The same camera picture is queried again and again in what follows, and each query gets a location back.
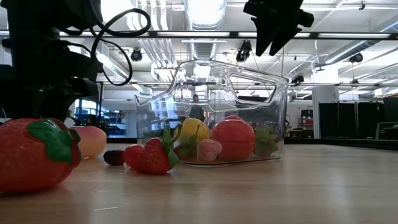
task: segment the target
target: desk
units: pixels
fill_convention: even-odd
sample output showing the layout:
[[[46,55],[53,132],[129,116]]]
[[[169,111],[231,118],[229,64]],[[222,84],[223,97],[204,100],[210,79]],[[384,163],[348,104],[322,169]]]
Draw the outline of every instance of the desk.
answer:
[[[85,160],[56,189],[1,195],[0,223],[397,223],[397,152],[285,148],[281,161],[165,176]]]

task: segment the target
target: red strawberry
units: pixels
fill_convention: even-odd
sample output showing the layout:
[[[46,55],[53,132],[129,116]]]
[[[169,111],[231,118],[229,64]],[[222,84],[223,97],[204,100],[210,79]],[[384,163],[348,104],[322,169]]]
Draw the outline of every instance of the red strawberry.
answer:
[[[124,162],[131,168],[137,169],[139,157],[144,146],[134,144],[124,150]]]
[[[17,119],[0,126],[0,192],[28,192],[64,181],[81,160],[76,131],[56,119]]]
[[[152,138],[142,150],[137,170],[145,174],[165,174],[170,170],[169,156],[160,138]]]

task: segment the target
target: green strawberry leaves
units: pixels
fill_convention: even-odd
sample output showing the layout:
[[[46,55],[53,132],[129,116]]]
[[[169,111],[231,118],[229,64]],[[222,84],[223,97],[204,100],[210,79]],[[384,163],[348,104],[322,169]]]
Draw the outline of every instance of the green strawberry leaves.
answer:
[[[178,140],[176,147],[178,148],[178,154],[181,158],[185,157],[196,157],[198,150],[197,135],[199,132],[200,125],[197,127],[196,134],[188,138],[181,138]]]
[[[270,134],[270,131],[269,127],[256,129],[256,148],[254,150],[256,155],[270,156],[273,152],[279,150],[278,145],[275,143],[278,135]]]
[[[177,134],[177,136],[175,136],[172,139],[170,137],[170,125],[165,124],[164,129],[163,129],[162,144],[163,144],[164,149],[166,150],[167,156],[169,157],[170,169],[174,168],[174,166],[177,164],[178,159],[179,159],[178,155],[176,155],[176,153],[174,153],[174,151],[173,151],[173,144],[180,136],[181,130],[182,130],[182,124],[180,123],[180,124],[178,124],[178,134]]]
[[[69,130],[62,130],[50,119],[35,121],[28,125],[27,130],[32,137],[45,142],[45,153],[49,159],[72,165],[71,146],[75,140]]]

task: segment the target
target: person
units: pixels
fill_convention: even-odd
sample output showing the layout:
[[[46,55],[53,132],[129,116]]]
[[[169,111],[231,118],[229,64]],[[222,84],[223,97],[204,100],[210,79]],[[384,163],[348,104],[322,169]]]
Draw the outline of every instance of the person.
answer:
[[[197,94],[193,96],[193,103],[199,103],[199,96]],[[196,118],[201,120],[202,122],[205,122],[205,112],[198,105],[193,105],[191,107],[191,112],[189,112],[189,117]]]

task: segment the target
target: black cable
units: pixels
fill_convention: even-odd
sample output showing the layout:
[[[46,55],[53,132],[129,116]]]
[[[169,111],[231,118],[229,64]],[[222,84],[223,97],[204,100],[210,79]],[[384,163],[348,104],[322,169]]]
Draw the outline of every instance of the black cable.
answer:
[[[129,57],[127,56],[126,52],[118,44],[116,44],[114,42],[110,42],[108,40],[104,40],[102,38],[102,36],[106,32],[106,33],[108,33],[110,35],[117,36],[117,37],[137,37],[139,35],[142,35],[142,34],[146,33],[149,30],[149,28],[151,27],[150,17],[148,15],[148,13],[146,13],[146,11],[143,11],[142,9],[128,9],[128,10],[126,10],[124,12],[121,12],[121,13],[117,14],[109,22],[107,22],[105,25],[103,25],[102,22],[99,19],[98,14],[95,11],[93,0],[87,0],[87,3],[88,3],[88,8],[90,9],[90,12],[92,13],[95,22],[101,28],[101,31],[97,35],[96,32],[94,31],[94,29],[92,27],[90,27],[90,32],[95,37],[95,41],[93,43],[93,46],[92,46],[91,52],[90,52],[91,58],[94,59],[94,60],[97,60],[97,58],[96,58],[96,49],[97,49],[97,46],[98,46],[100,41],[115,45],[122,52],[123,56],[127,60],[127,64],[128,64],[128,67],[129,67],[128,78],[124,82],[122,82],[120,84],[115,84],[115,83],[113,83],[110,80],[110,78],[108,77],[108,75],[106,74],[104,69],[103,69],[103,73],[104,73],[105,78],[107,79],[107,81],[110,82],[110,84],[112,84],[114,86],[124,86],[124,85],[128,84],[131,81],[131,79],[132,79],[132,64],[131,64],[131,62],[129,60]],[[131,12],[136,12],[138,14],[142,14],[143,16],[145,16],[145,18],[147,19],[147,25],[144,28],[140,29],[140,30],[132,31],[132,32],[117,32],[117,31],[113,31],[113,30],[109,29],[109,27],[112,24],[114,24],[120,18],[122,18],[123,16],[125,16],[126,14],[129,14]]]
[[[97,23],[97,25],[101,28],[101,30],[103,30],[107,34],[111,34],[111,35],[113,35],[115,37],[137,37],[139,35],[145,34],[150,29],[150,26],[151,26],[150,17],[148,15],[148,13],[146,13],[146,11],[144,11],[142,9],[128,9],[128,10],[116,15],[115,17],[113,17],[104,26],[104,24],[102,24],[102,22],[100,21],[99,15],[95,11],[95,5],[94,5],[93,1],[94,0],[87,0],[88,6],[89,6],[88,8],[89,8],[91,14],[93,15],[95,23]],[[123,17],[124,15],[126,15],[126,14],[128,14],[130,12],[136,12],[138,14],[141,14],[141,15],[145,16],[145,18],[147,19],[147,25],[144,28],[140,29],[140,30],[131,31],[131,32],[118,32],[118,31],[114,31],[114,30],[109,29],[109,26],[111,24],[113,24],[114,22],[116,22],[116,20],[120,19],[121,17]]]
[[[68,34],[68,35],[82,35],[83,31],[82,30],[68,30],[68,29],[61,29],[62,32]]]
[[[126,60],[127,60],[127,65],[128,65],[128,67],[129,67],[129,75],[128,75],[127,79],[126,79],[124,82],[122,82],[122,83],[116,84],[116,83],[114,83],[114,82],[111,81],[111,79],[108,77],[108,74],[105,72],[104,69],[102,69],[102,72],[104,73],[104,76],[105,76],[105,78],[107,79],[107,81],[108,81],[110,84],[114,85],[114,86],[124,86],[124,85],[128,84],[128,83],[131,81],[131,79],[132,79],[132,64],[131,64],[131,62],[130,62],[130,60],[129,60],[129,56],[127,56],[127,54],[126,54],[126,52],[123,50],[123,48],[120,47],[120,45],[118,45],[117,43],[114,43],[114,42],[111,42],[111,41],[108,41],[108,40],[104,40],[104,39],[102,39],[101,37],[99,37],[92,27],[90,27],[90,32],[91,32],[91,34],[93,34],[93,36],[96,38],[96,40],[94,41],[94,44],[93,44],[93,48],[91,49],[91,52],[90,52],[91,58],[96,59],[96,54],[95,54],[95,50],[94,50],[94,49],[97,48],[96,46],[98,45],[98,42],[99,42],[99,41],[98,41],[98,42],[96,42],[96,41],[97,41],[97,40],[100,40],[100,41],[103,41],[103,42],[106,42],[106,43],[115,45],[115,46],[122,52],[123,56],[124,56],[124,57],[126,58]]]

